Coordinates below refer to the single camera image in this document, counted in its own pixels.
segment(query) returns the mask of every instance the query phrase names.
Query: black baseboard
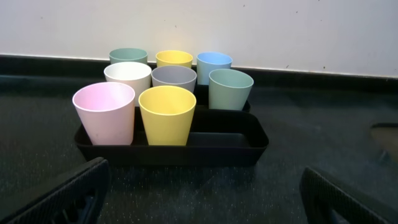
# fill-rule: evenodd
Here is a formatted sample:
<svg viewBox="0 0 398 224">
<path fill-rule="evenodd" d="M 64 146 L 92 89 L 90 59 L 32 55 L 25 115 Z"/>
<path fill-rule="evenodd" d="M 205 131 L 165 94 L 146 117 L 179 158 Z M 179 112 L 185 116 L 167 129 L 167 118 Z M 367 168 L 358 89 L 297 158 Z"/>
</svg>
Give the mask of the black baseboard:
<svg viewBox="0 0 398 224">
<path fill-rule="evenodd" d="M 0 75 L 62 78 L 102 78 L 108 61 L 0 55 Z M 398 79 L 327 73 L 233 68 L 254 79 L 255 86 L 327 90 L 398 92 Z"/>
</svg>

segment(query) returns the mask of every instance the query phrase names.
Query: tray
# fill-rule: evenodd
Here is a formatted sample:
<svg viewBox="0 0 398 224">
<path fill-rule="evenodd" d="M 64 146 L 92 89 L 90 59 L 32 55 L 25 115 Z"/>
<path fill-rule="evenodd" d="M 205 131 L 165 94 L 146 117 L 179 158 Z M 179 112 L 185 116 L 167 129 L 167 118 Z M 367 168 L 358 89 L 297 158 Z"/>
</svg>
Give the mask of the tray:
<svg viewBox="0 0 398 224">
<path fill-rule="evenodd" d="M 209 86 L 208 85 L 196 85 L 193 91 L 193 94 L 197 98 L 197 109 L 209 108 Z M 251 105 L 246 100 L 246 103 L 243 106 L 242 111 L 250 112 Z"/>
<path fill-rule="evenodd" d="M 253 166 L 268 137 L 258 119 L 242 111 L 195 110 L 186 146 L 148 146 L 139 108 L 130 146 L 93 146 L 83 127 L 75 143 L 87 161 L 103 157 L 112 166 Z"/>
</svg>

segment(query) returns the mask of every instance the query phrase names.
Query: yellow cup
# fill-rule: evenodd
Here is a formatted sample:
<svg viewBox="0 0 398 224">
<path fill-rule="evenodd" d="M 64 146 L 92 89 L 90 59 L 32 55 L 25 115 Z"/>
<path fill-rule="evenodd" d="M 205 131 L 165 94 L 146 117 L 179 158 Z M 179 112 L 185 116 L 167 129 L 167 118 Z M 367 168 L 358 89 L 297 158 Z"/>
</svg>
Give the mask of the yellow cup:
<svg viewBox="0 0 398 224">
<path fill-rule="evenodd" d="M 179 65 L 191 68 L 192 60 L 192 55 L 179 50 L 165 50 L 156 54 L 156 64 L 158 67 Z"/>
<path fill-rule="evenodd" d="M 138 99 L 149 145 L 187 144 L 197 99 L 177 86 L 157 86 L 145 90 Z"/>
</svg>

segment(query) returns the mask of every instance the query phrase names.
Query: cup rim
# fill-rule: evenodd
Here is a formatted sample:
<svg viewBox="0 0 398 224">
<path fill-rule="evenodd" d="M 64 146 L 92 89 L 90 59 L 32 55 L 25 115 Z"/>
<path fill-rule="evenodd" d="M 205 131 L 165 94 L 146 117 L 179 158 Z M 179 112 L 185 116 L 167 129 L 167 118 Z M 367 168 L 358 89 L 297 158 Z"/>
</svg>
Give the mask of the cup rim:
<svg viewBox="0 0 398 224">
<path fill-rule="evenodd" d="M 200 54 L 197 55 L 197 60 L 199 60 L 199 61 L 201 61 L 201 62 L 204 62 L 204 63 L 208 63 L 208 64 L 210 64 L 210 65 L 227 65 L 227 64 L 229 64 L 229 63 L 211 63 L 211 62 L 206 62 L 206 61 L 204 61 L 204 60 L 202 60 L 202 59 L 199 58 L 199 55 L 201 55 L 201 54 L 208 54 L 208 53 L 211 53 L 211 54 L 219 54 L 219 55 L 222 55 L 222 56 L 227 56 L 227 57 L 229 57 L 229 60 L 230 60 L 229 63 L 232 63 L 232 62 L 233 62 L 233 59 L 232 59 L 231 56 L 229 56 L 229 55 L 227 55 L 227 54 L 223 54 L 223 53 L 221 53 L 221 52 L 202 52 L 202 53 L 200 53 Z"/>
<path fill-rule="evenodd" d="M 122 106 L 119 106 L 119 107 L 116 107 L 116 108 L 112 108 L 112 109 L 108 109 L 108 110 L 89 110 L 89 109 L 86 109 L 86 108 L 83 108 L 83 107 L 77 105 L 77 104 L 75 103 L 75 97 L 77 96 L 77 94 L 78 94 L 79 92 L 83 91 L 84 89 L 90 88 L 90 87 L 92 87 L 92 86 L 94 86 L 94 85 L 121 85 L 121 86 L 124 86 L 124 87 L 127 87 L 128 89 L 130 89 L 130 90 L 132 91 L 132 93 L 133 93 L 133 96 L 132 96 L 132 98 L 131 98 L 127 103 L 123 104 Z M 119 82 L 100 82 L 100 83 L 94 83 L 94 84 L 91 84 L 91 85 L 88 85 L 88 86 L 85 86 L 85 87 L 79 89 L 79 90 L 73 95 L 73 97 L 72 97 L 72 103 L 73 103 L 73 105 L 74 105 L 75 107 L 79 108 L 80 110 L 87 111 L 87 112 L 101 113 L 101 112 L 115 111 L 115 110 L 118 110 L 118 109 L 120 109 L 120 108 L 123 108 L 123 107 L 129 105 L 132 101 L 134 101 L 135 98 L 136 98 L 136 92 L 134 91 L 134 89 L 133 89 L 131 86 L 129 86 L 129 85 L 127 85 L 127 84 L 119 83 Z"/>
<path fill-rule="evenodd" d="M 159 80 L 159 79 L 157 79 L 156 77 L 154 77 L 154 71 L 156 71 L 157 69 L 165 69 L 165 67 L 180 67 L 180 68 L 183 68 L 183 69 L 189 69 L 190 72 L 193 72 L 193 74 L 195 74 L 195 76 L 193 77 L 192 80 L 187 81 L 187 82 L 180 82 L 180 83 L 168 83 L 168 82 L 163 82 L 162 80 Z M 191 83 L 192 81 L 195 81 L 195 80 L 198 78 L 197 73 L 196 73 L 192 68 L 188 68 L 188 67 L 180 66 L 180 65 L 167 65 L 167 66 L 157 67 L 157 68 L 153 69 L 153 71 L 150 73 L 150 75 L 151 75 L 151 77 L 152 77 L 154 80 L 156 80 L 156 81 L 158 81 L 158 82 L 161 82 L 161 83 L 164 83 L 164 84 L 168 84 L 168 85 L 184 85 L 184 84 L 187 84 L 187 83 Z"/>
<path fill-rule="evenodd" d="M 153 112 L 153 111 L 151 111 L 151 110 L 148 110 L 145 106 L 143 106 L 143 105 L 141 104 L 141 96 L 142 96 L 146 91 L 151 91 L 151 89 L 154 89 L 154 88 L 180 88 L 180 89 L 183 89 L 184 91 L 188 92 L 191 96 L 193 96 L 193 99 L 194 99 L 195 101 L 193 102 L 192 107 L 190 107 L 189 109 L 187 109 L 187 110 L 185 110 L 185 111 L 183 111 L 183 112 L 181 112 L 181 113 L 175 113 L 175 114 L 156 113 L 156 112 Z M 152 114 L 161 115 L 161 116 L 178 116 L 178 115 L 181 115 L 181 114 L 185 114 L 185 113 L 191 111 L 192 109 L 194 109 L 195 106 L 197 105 L 197 98 L 195 97 L 195 95 L 194 95 L 193 93 L 191 93 L 191 91 L 186 90 L 186 89 L 184 89 L 184 88 L 182 88 L 182 87 L 179 87 L 179 86 L 168 86 L 168 85 L 163 85 L 163 86 L 155 86 L 155 87 L 152 87 L 152 88 L 149 88 L 149 89 L 146 89 L 145 91 L 143 91 L 143 92 L 139 95 L 139 97 L 138 97 L 138 103 L 139 103 L 139 107 L 140 107 L 140 108 L 142 108 L 142 109 L 144 109 L 144 110 L 146 110 L 146 111 L 148 111 L 149 113 L 152 113 Z"/>
<path fill-rule="evenodd" d="M 178 53 L 188 54 L 188 55 L 191 57 L 191 59 L 190 59 L 190 60 L 187 60 L 187 61 L 184 61 L 184 62 L 179 62 L 179 63 L 160 59 L 160 58 L 159 58 L 159 54 L 164 53 L 164 52 L 178 52 Z M 188 53 L 188 52 L 184 52 L 184 51 L 182 51 L 182 50 L 163 50 L 163 51 L 158 52 L 158 53 L 156 54 L 155 57 L 156 57 L 156 60 L 160 60 L 160 61 L 162 61 L 162 62 L 171 63 L 171 64 L 181 64 L 181 63 L 188 63 L 188 62 L 193 61 L 193 56 L 192 56 L 192 54 L 190 54 L 190 53 Z"/>
<path fill-rule="evenodd" d="M 130 58 L 130 59 L 125 59 L 125 58 L 117 58 L 117 57 L 113 57 L 111 54 L 112 54 L 112 52 L 115 52 L 115 51 L 117 51 L 117 50 L 124 50 L 124 49 L 130 49 L 130 50 L 140 50 L 140 51 L 143 51 L 143 52 L 145 52 L 145 56 L 143 56 L 143 57 L 138 57 L 138 58 Z M 110 51 L 110 53 L 109 53 L 109 57 L 110 58 L 113 58 L 113 59 L 116 59 L 116 60 L 123 60 L 123 61 L 130 61 L 130 60 L 140 60 L 140 59 L 143 59 L 143 58 L 145 58 L 145 57 L 148 57 L 148 52 L 146 51 L 146 50 L 143 50 L 143 49 L 137 49 L 137 48 L 132 48 L 132 47 L 122 47 L 122 48 L 119 48 L 119 49 L 114 49 L 114 50 L 112 50 L 112 51 Z"/>
<path fill-rule="evenodd" d="M 147 75 L 145 75 L 145 76 L 143 76 L 143 77 L 139 77 L 139 78 L 134 78 L 134 77 L 133 77 L 133 78 L 127 78 L 127 79 L 126 79 L 126 78 L 116 78 L 116 77 L 113 77 L 113 76 L 108 75 L 108 74 L 106 73 L 106 70 L 109 69 L 109 68 L 111 68 L 111 67 L 113 67 L 113 66 L 126 65 L 127 63 L 129 63 L 129 64 L 134 64 L 134 65 L 139 64 L 139 66 L 145 66 L 145 67 L 149 68 L 150 72 L 149 72 L 149 74 L 147 74 Z M 113 64 L 111 64 L 111 65 L 108 65 L 108 66 L 104 69 L 104 75 L 105 75 L 106 77 L 111 78 L 111 79 L 113 79 L 113 80 L 118 80 L 118 81 L 134 81 L 134 80 L 140 80 L 140 79 L 143 79 L 143 78 L 148 77 L 148 76 L 151 75 L 151 74 L 152 74 L 152 69 L 151 69 L 151 67 L 150 67 L 149 65 L 146 65 L 146 64 L 140 63 L 140 62 L 119 62 L 119 63 L 113 63 Z"/>
<path fill-rule="evenodd" d="M 236 72 L 236 73 L 245 75 L 245 76 L 247 76 L 247 77 L 249 77 L 249 78 L 251 79 L 251 84 L 248 85 L 248 86 L 243 86 L 243 87 L 234 87 L 234 86 L 229 86 L 229 85 L 225 85 L 225 84 L 216 82 L 216 81 L 211 77 L 211 74 L 212 74 L 213 72 L 215 72 L 215 71 L 218 71 L 218 70 L 231 70 L 231 71 L 234 71 L 234 72 Z M 244 72 L 238 71 L 238 70 L 228 69 L 228 68 L 220 68 L 220 69 L 216 69 L 216 70 L 211 71 L 211 72 L 209 73 L 209 79 L 210 79 L 211 81 L 213 81 L 213 82 L 215 82 L 215 83 L 221 85 L 221 86 L 228 87 L 228 88 L 235 88 L 235 89 L 249 88 L 249 87 L 253 86 L 253 84 L 254 84 L 254 80 L 253 80 L 253 78 L 252 78 L 250 75 L 248 75 L 248 74 L 246 74 L 246 73 L 244 73 Z"/>
</svg>

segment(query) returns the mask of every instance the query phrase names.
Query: pink cup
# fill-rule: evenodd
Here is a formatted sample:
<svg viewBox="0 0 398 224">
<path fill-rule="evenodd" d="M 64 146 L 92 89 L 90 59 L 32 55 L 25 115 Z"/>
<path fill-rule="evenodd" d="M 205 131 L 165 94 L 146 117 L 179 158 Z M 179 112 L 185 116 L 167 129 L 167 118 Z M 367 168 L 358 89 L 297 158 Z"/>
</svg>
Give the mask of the pink cup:
<svg viewBox="0 0 398 224">
<path fill-rule="evenodd" d="M 134 134 L 134 90 L 123 83 L 88 85 L 72 102 L 93 145 L 130 145 Z"/>
</svg>

